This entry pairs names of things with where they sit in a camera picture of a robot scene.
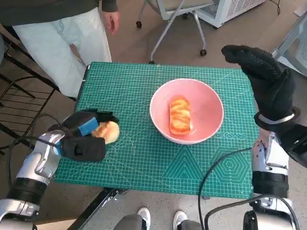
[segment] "bun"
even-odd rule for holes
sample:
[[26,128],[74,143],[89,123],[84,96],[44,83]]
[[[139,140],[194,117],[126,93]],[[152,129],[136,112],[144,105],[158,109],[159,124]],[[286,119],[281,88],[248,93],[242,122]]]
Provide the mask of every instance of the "bun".
[[106,145],[117,141],[119,137],[119,126],[113,121],[100,122],[96,130],[92,131],[92,136],[104,138]]
[[169,104],[169,129],[174,135],[186,135],[191,131],[190,103],[183,97],[178,96]]

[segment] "bowl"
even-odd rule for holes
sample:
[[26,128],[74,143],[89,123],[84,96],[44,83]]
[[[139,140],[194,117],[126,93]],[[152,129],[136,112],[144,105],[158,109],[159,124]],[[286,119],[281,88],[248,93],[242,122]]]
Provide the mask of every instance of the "bowl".
[[[187,135],[173,135],[169,130],[169,103],[175,96],[190,102],[191,131]],[[194,79],[176,79],[162,85],[150,102],[150,117],[160,133],[168,140],[183,144],[197,144],[212,137],[221,127],[224,108],[220,97],[207,84]]]

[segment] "black robotic glove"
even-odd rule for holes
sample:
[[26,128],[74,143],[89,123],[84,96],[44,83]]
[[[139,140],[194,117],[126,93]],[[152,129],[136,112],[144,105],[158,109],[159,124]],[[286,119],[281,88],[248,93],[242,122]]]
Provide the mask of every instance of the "black robotic glove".
[[108,121],[118,123],[112,112],[87,109],[73,113],[61,125],[53,125],[48,131],[65,132],[61,141],[62,156],[74,161],[102,161],[106,155],[105,139],[92,137],[91,132],[100,122]]
[[271,121],[293,113],[294,81],[271,54],[249,46],[225,46],[222,49],[229,63],[237,63],[250,80],[260,113]]

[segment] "sneaker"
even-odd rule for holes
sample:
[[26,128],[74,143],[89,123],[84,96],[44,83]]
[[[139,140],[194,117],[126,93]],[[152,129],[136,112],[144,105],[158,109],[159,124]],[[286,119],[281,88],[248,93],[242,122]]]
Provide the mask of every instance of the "sneaker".
[[147,230],[149,230],[151,218],[150,218],[150,212],[148,208],[142,207],[138,211],[138,215],[140,215],[143,218],[143,220],[146,221],[146,227],[147,227]]
[[186,219],[188,219],[187,215],[183,211],[178,211],[174,216],[173,229],[177,230],[177,226]]

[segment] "cable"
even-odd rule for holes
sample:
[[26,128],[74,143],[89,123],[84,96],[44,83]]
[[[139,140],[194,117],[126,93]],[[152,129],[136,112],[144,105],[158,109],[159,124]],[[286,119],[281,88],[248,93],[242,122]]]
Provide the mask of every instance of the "cable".
[[33,137],[34,136],[34,130],[35,130],[35,126],[36,126],[36,123],[37,121],[42,118],[42,117],[50,117],[52,118],[55,122],[57,122],[59,125],[60,125],[60,122],[58,121],[58,119],[56,119],[54,116],[50,115],[50,114],[46,114],[46,113],[41,113],[39,116],[37,116],[33,123],[32,123],[32,127],[31,127],[31,130],[30,130],[30,136]]
[[47,145],[50,145],[52,147],[56,147],[56,148],[62,148],[62,146],[58,146],[54,143],[51,143],[49,141],[40,139],[40,138],[36,138],[36,137],[20,137],[20,138],[16,138],[13,143],[10,145],[9,150],[8,150],[8,159],[7,159],[7,176],[8,176],[8,184],[9,184],[9,188],[12,186],[12,178],[11,178],[11,156],[12,156],[12,150],[14,148],[14,146],[16,145],[17,142],[19,142],[20,140],[23,139],[30,139],[30,140],[36,140],[36,141],[40,141],[42,143],[45,143]]
[[287,208],[289,209],[289,211],[290,211],[290,213],[293,217],[295,229],[300,230],[300,227],[299,227],[299,224],[298,224],[298,219],[297,219],[295,212],[293,211],[292,207],[288,204],[288,202],[285,199],[274,196],[274,195],[259,195],[259,196],[256,196],[254,198],[248,199],[248,200],[238,201],[238,202],[234,202],[234,203],[231,203],[231,204],[228,204],[228,205],[223,205],[223,206],[217,207],[217,208],[211,210],[210,212],[208,212],[207,215],[205,216],[205,229],[209,230],[209,224],[208,224],[209,217],[211,215],[213,215],[214,213],[221,211],[221,210],[224,210],[224,209],[229,208],[229,207],[236,207],[236,206],[239,206],[239,205],[251,203],[251,202],[257,201],[259,199],[266,198],[268,196],[270,198],[272,197],[272,198],[276,198],[276,199],[281,200],[287,206]]
[[[244,204],[251,203],[251,202],[254,202],[256,200],[259,200],[261,198],[268,197],[268,195],[259,195],[257,197],[254,197],[254,198],[251,198],[251,199],[248,199],[248,200],[238,201],[238,202],[234,202],[234,203],[231,203],[231,204],[228,204],[228,205],[217,207],[217,208],[215,208],[215,209],[213,209],[213,210],[211,210],[210,212],[207,213],[207,215],[205,216],[205,219],[204,219],[205,224],[203,223],[202,214],[201,214],[201,192],[202,192],[204,184],[205,184],[206,180],[208,179],[209,175],[219,165],[219,163],[221,161],[223,161],[225,158],[227,158],[227,157],[229,157],[231,155],[235,155],[237,153],[241,153],[241,152],[247,151],[247,150],[251,150],[251,148],[237,150],[237,151],[234,151],[234,152],[231,152],[231,153],[228,153],[228,154],[222,156],[217,162],[215,162],[210,167],[210,169],[206,173],[203,181],[201,182],[200,190],[199,190],[199,193],[198,193],[198,212],[199,212],[199,216],[200,216],[200,222],[201,222],[201,229],[202,230],[209,230],[209,223],[208,223],[209,222],[209,217],[211,215],[213,215],[214,213],[216,213],[218,211],[221,211],[223,209],[229,208],[229,207],[235,207],[235,206],[239,206],[239,205],[244,205]],[[288,202],[285,199],[277,197],[277,196],[274,196],[274,195],[269,195],[269,197],[273,197],[273,198],[281,200],[288,207],[288,209],[289,209],[289,211],[290,211],[290,213],[292,215],[293,222],[295,224],[296,230],[300,230],[298,219],[297,219],[297,217],[295,215],[295,212],[293,211],[292,207],[288,204]]]
[[218,166],[218,164],[219,164],[221,161],[223,161],[225,158],[227,158],[227,157],[229,157],[229,156],[232,156],[232,155],[235,155],[236,153],[244,152],[244,151],[247,151],[247,150],[251,150],[251,148],[237,150],[237,151],[234,151],[234,152],[231,152],[231,153],[228,153],[228,154],[222,156],[217,162],[215,162],[215,163],[210,167],[210,169],[207,171],[205,177],[203,178],[203,180],[202,180],[202,182],[201,182],[201,185],[200,185],[199,192],[198,192],[198,213],[199,213],[199,216],[200,216],[201,229],[202,229],[202,230],[205,230],[205,227],[204,227],[204,224],[203,224],[202,214],[201,214],[201,192],[202,192],[203,186],[205,185],[206,180],[208,179],[209,175],[212,173],[213,169],[215,169],[215,168]]
[[278,2],[275,2],[273,0],[270,1],[273,2],[275,5],[277,5],[277,14],[280,15],[280,0],[278,0]]

